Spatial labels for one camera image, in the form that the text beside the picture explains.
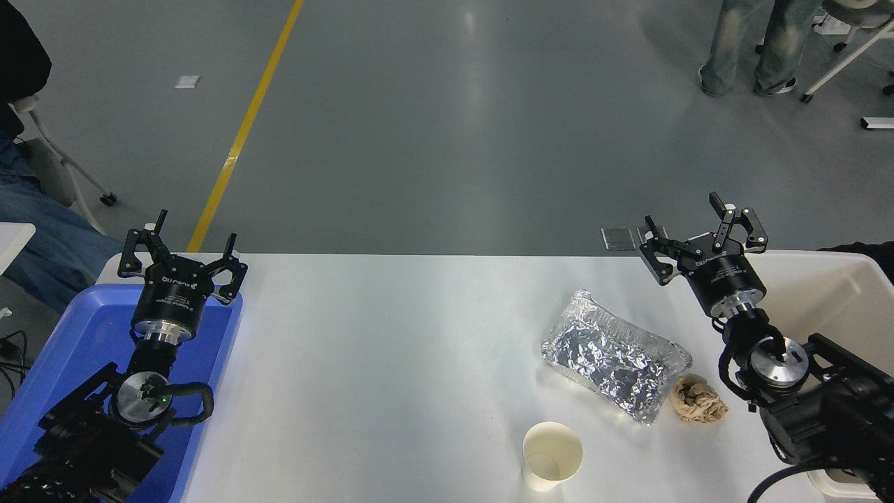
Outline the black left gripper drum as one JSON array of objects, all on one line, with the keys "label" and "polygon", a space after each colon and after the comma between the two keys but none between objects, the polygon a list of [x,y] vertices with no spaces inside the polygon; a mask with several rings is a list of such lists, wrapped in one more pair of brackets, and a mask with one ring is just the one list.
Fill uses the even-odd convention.
[{"label": "black left gripper drum", "polygon": [[149,266],[131,319],[132,327],[165,321],[182,328],[197,328],[207,297],[213,291],[210,276],[201,272],[203,267],[202,262],[179,256],[173,259],[173,271],[163,262]]}]

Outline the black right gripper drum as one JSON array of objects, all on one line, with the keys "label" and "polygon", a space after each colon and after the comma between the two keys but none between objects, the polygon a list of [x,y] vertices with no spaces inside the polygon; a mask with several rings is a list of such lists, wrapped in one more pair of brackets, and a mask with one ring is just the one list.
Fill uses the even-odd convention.
[{"label": "black right gripper drum", "polygon": [[707,249],[701,257],[683,256],[681,272],[705,313],[729,313],[740,302],[756,306],[766,294],[739,242],[725,242],[720,252]]}]

